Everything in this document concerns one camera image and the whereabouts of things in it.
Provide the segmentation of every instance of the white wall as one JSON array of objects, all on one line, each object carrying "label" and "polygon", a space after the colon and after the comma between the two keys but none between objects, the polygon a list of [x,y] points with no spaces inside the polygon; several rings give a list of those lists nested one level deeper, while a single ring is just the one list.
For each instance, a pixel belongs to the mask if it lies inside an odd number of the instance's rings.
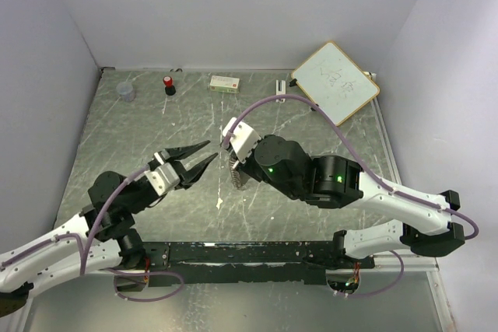
[{"label": "white wall", "polygon": [[440,260],[461,331],[498,328],[498,0],[418,0],[378,75],[410,187],[460,192],[482,233]]},{"label": "white wall", "polygon": [[0,0],[0,46],[3,253],[53,225],[98,69],[62,0]]},{"label": "white wall", "polygon": [[100,66],[295,68],[329,40],[376,71],[416,0],[65,0]]}]

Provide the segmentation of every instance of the cable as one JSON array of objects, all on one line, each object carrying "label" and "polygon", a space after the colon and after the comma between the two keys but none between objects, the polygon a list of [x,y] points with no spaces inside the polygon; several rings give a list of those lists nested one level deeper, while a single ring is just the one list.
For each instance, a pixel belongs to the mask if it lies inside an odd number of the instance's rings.
[{"label": "cable", "polygon": [[384,292],[388,291],[389,289],[395,287],[399,283],[399,281],[402,279],[403,274],[405,273],[405,263],[403,262],[403,259],[399,254],[397,254],[393,250],[389,250],[389,251],[391,253],[393,253],[393,255],[396,258],[398,258],[399,264],[401,266],[399,273],[398,273],[398,276],[396,277],[396,279],[392,283],[390,283],[389,285],[386,285],[385,287],[383,287],[381,289],[378,289],[378,290],[373,291],[373,292],[368,292],[368,293],[360,293],[360,294],[353,293],[351,295],[349,295],[347,293],[343,293],[343,292],[340,292],[340,293],[344,294],[344,297],[348,298],[348,299],[349,298],[351,298],[351,299],[364,299],[366,297],[372,297],[373,295],[379,295],[379,294],[384,293]]},{"label": "cable", "polygon": [[[345,147],[348,149],[349,153],[351,153],[351,156],[359,163],[359,165],[362,167],[362,169],[367,173],[377,184],[382,186],[385,190],[387,190],[389,193],[392,194],[397,194],[399,197],[403,197],[407,200],[416,202],[417,204],[423,204],[425,206],[428,206],[429,208],[433,208],[436,210],[441,210],[442,207],[439,204],[435,204],[431,201],[425,201],[422,198],[412,196],[411,194],[407,194],[405,192],[402,192],[400,190],[395,190],[393,187],[385,183],[380,177],[378,177],[370,167],[362,160],[362,158],[359,156],[358,153],[356,153],[355,149],[352,147],[351,143],[348,141],[348,139],[345,138],[345,136],[342,134],[342,132],[338,129],[338,127],[334,124],[334,122],[327,116],[327,114],[315,103],[312,101],[309,101],[305,97],[298,96],[298,95],[293,95],[293,94],[283,94],[283,95],[273,95],[266,97],[262,100],[257,101],[256,103],[250,105],[242,114],[233,122],[232,127],[228,130],[226,133],[225,138],[223,139],[221,146],[224,149],[228,149],[229,143],[230,143],[230,138],[233,136],[233,132],[235,131],[235,128],[237,125],[254,109],[260,107],[263,104],[270,103],[270,102],[275,102],[277,99],[291,99],[291,100],[297,100],[302,103],[305,103],[312,107],[314,110],[316,110],[321,116],[327,121],[328,124],[332,127],[332,130],[337,134],[339,139],[341,139],[342,144],[345,145]],[[478,234],[479,234],[479,227],[477,224],[470,219],[468,216],[463,215],[462,213],[459,213],[458,211],[452,210],[452,209],[444,209],[444,211],[448,214],[455,215],[459,217],[460,219],[463,219],[466,221],[473,229],[474,232],[471,233],[470,235],[467,235],[465,237],[466,240],[474,239]]]},{"label": "cable", "polygon": [[114,199],[121,193],[122,190],[124,190],[124,188],[126,186],[128,186],[136,177],[142,175],[148,169],[149,169],[149,165],[145,165],[141,169],[130,174],[126,179],[124,179],[121,182],[121,184],[119,186],[117,186],[117,188],[114,190],[114,192],[106,200],[102,209],[100,209],[99,214],[95,218],[95,222],[93,223],[92,228],[90,229],[90,232],[88,234],[88,240],[86,241],[85,249],[83,250],[83,253],[81,256],[81,265],[79,267],[79,274],[81,276],[83,276],[85,274],[86,260],[88,258],[88,253],[90,252],[90,248],[92,247],[92,241],[95,238],[95,235],[100,227],[100,223],[102,222],[103,216],[107,212],[107,209],[109,209],[109,207],[112,204],[112,202],[114,201]]},{"label": "cable", "polygon": [[54,235],[54,237],[52,239],[46,239],[42,242],[39,242],[38,244],[33,245],[32,247],[30,247],[28,249],[22,251],[21,253],[15,255],[14,257],[10,257],[5,262],[2,262],[2,265],[0,267],[5,268],[7,266],[10,266],[11,264],[15,264],[15,263],[19,262],[20,260],[22,260],[23,258],[28,257],[30,254],[35,253],[38,250],[42,250],[46,246],[49,246],[53,243],[57,243],[63,239],[75,239],[76,243],[78,244],[79,256],[81,257],[82,252],[83,252],[83,242],[82,242],[81,238],[76,233],[65,233],[63,235]]},{"label": "cable", "polygon": [[144,277],[144,276],[150,276],[150,275],[166,275],[166,276],[174,276],[176,279],[180,281],[180,287],[172,291],[171,293],[168,293],[167,295],[162,295],[160,297],[155,297],[154,299],[137,299],[135,297],[126,297],[125,295],[121,294],[117,290],[117,279],[114,278],[114,291],[116,292],[117,297],[120,299],[124,299],[126,301],[133,301],[133,302],[155,302],[155,301],[161,301],[163,299],[168,299],[170,297],[173,297],[176,295],[179,291],[181,291],[184,286],[185,286],[185,280],[183,277],[172,271],[153,271],[153,272],[136,272],[136,273],[129,273],[129,272],[124,272],[124,271],[119,271],[115,270],[113,268],[106,268],[106,271],[109,271],[115,275],[120,275],[120,276],[130,276],[130,277]]}]

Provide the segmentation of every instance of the scratched metal surface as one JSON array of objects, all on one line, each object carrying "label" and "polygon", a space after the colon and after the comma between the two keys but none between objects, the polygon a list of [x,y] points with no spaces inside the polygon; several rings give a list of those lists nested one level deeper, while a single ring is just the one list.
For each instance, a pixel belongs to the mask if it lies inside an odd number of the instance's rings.
[{"label": "scratched metal surface", "polygon": [[[274,93],[283,73],[237,73],[239,95],[211,93],[208,73],[171,73],[177,95],[165,101],[159,72],[105,72],[96,93],[58,224],[89,203],[86,189],[112,169],[129,174],[166,146],[210,139],[192,163],[219,150],[220,127],[254,101]],[[117,99],[115,86],[133,81],[133,103]],[[298,93],[298,88],[289,89]],[[393,178],[369,104],[342,126],[347,138],[376,173]],[[262,135],[295,139],[310,154],[348,152],[318,114],[302,103],[271,103],[247,119]],[[331,239],[338,229],[358,229],[385,221],[377,215],[342,209],[326,211],[288,201],[276,190],[250,181],[235,190],[226,168],[227,154],[208,168],[200,182],[175,191],[155,208],[135,217],[144,240],[298,240]],[[362,276],[362,290],[385,286],[394,274]],[[139,297],[171,289],[153,288]],[[172,299],[124,302],[114,296],[111,276],[89,276],[55,287],[33,302],[26,331],[356,331],[441,330],[425,273],[408,273],[389,293],[345,302],[323,286],[298,282],[188,285]]]},{"label": "scratched metal surface", "polygon": [[[220,73],[240,78],[239,94],[223,94],[208,90],[211,73],[167,73],[174,78],[177,94],[166,99],[164,74],[105,71],[58,212],[58,225],[89,204],[86,191],[103,171],[128,175],[160,149],[206,139],[212,143],[187,164],[219,151],[220,128],[250,104],[274,94],[276,79],[289,80],[286,73]],[[137,91],[132,103],[118,99],[115,91],[126,79]],[[294,87],[288,93],[300,90]],[[269,103],[250,114],[247,121],[260,135],[276,133],[297,140],[311,155],[349,156],[324,119],[302,103]],[[376,173],[392,178],[372,105],[347,120],[341,130]],[[319,240],[331,239],[338,229],[385,222],[381,216],[364,211],[329,211],[290,201],[253,180],[244,190],[236,190],[227,163],[227,152],[221,152],[190,190],[174,191],[156,207],[135,216],[142,239]]]},{"label": "scratched metal surface", "polygon": [[[365,273],[362,289],[385,286],[394,273]],[[188,285],[171,299],[125,302],[111,276],[87,276],[34,299],[25,332],[434,332],[442,331],[426,273],[367,299],[333,297],[320,285],[240,283]],[[151,288],[159,297],[170,288]]]}]

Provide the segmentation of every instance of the small box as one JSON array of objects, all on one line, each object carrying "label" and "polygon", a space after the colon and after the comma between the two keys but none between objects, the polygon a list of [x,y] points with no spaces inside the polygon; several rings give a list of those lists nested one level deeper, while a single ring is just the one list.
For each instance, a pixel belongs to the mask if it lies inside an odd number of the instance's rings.
[{"label": "small box", "polygon": [[214,75],[211,77],[209,89],[221,93],[239,93],[239,81],[240,79],[238,78],[220,77],[219,75]]}]

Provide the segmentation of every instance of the black bracket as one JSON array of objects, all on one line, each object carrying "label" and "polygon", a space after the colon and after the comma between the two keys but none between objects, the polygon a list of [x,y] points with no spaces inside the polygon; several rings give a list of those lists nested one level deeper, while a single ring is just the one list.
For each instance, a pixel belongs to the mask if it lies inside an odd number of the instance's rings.
[{"label": "black bracket", "polygon": [[[151,271],[174,271],[187,284],[301,281],[326,285],[327,270],[374,268],[372,257],[362,260],[345,256],[338,235],[333,241],[292,241],[252,243],[164,243],[145,242]],[[177,284],[167,276],[152,276],[150,287]],[[126,281],[127,291],[140,291],[141,284]]]},{"label": "black bracket", "polygon": [[423,257],[444,257],[465,244],[464,228],[458,223],[448,224],[448,231],[440,235],[424,235],[410,225],[403,224],[400,241],[414,254]]}]

